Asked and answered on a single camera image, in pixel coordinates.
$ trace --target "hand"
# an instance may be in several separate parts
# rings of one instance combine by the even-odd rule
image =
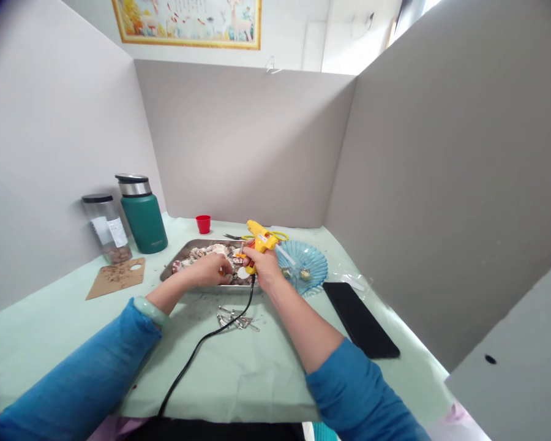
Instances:
[[[271,293],[279,282],[286,281],[280,269],[280,265],[277,263],[277,254],[275,251],[265,250],[264,253],[260,253],[254,248],[245,247],[243,248],[243,253],[247,255],[243,261],[243,265],[249,265],[251,260],[255,262],[259,286],[266,293]]]
[[[227,274],[233,274],[233,267],[227,256],[211,252],[178,274],[183,274],[192,287],[228,285],[230,278]]]

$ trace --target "black phone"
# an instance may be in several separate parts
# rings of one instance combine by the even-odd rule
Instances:
[[[350,284],[325,282],[323,288],[349,337],[368,358],[398,358],[400,356],[398,347],[369,312]]]

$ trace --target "black power cord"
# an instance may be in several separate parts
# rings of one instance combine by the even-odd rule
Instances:
[[[204,341],[208,340],[210,337],[214,337],[216,334],[224,331],[227,329],[230,325],[232,325],[234,322],[236,322],[239,318],[241,318],[247,310],[249,309],[249,306],[251,305],[251,300],[253,299],[253,288],[255,287],[255,274],[251,276],[251,292],[249,293],[249,301],[247,302],[247,306],[243,310],[242,313],[240,313],[237,317],[235,317],[233,320],[228,322],[226,325],[224,325],[222,328],[217,329],[216,331],[213,331],[211,333],[206,334],[204,337],[200,339],[196,347],[194,348],[194,352],[192,352],[192,355],[190,355],[190,359],[182,369],[182,371],[178,374],[176,379],[174,380],[173,384],[171,385],[170,389],[167,391],[167,394],[165,394],[165,398],[163,399],[163,402],[161,403],[161,406],[159,407],[159,412],[157,412],[157,417],[162,417],[165,413],[165,407],[167,406],[167,402],[170,400],[171,394],[173,393],[173,390],[176,388],[180,380],[183,378],[183,376],[186,374],[188,368],[192,364],[192,361],[194,360],[194,357],[198,353],[198,349],[204,343]]]

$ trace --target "wall hook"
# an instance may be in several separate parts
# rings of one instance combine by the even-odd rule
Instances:
[[[268,63],[265,65],[265,68],[267,69],[265,73],[270,75],[276,74],[283,70],[283,69],[276,69],[276,57],[273,55],[269,57]]]

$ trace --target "metal tray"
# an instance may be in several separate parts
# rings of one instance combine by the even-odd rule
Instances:
[[[206,248],[214,244],[223,244],[224,246],[234,246],[241,247],[245,241],[240,240],[229,240],[229,239],[194,239],[189,241],[184,247],[169,261],[164,271],[161,273],[159,278],[163,282],[165,279],[168,279],[171,275],[171,266],[176,260],[184,260],[190,257],[190,250],[194,247],[197,248]],[[193,292],[205,292],[205,293],[223,293],[223,294],[249,294],[250,285],[217,285],[213,287],[203,287],[203,288],[194,288]]]

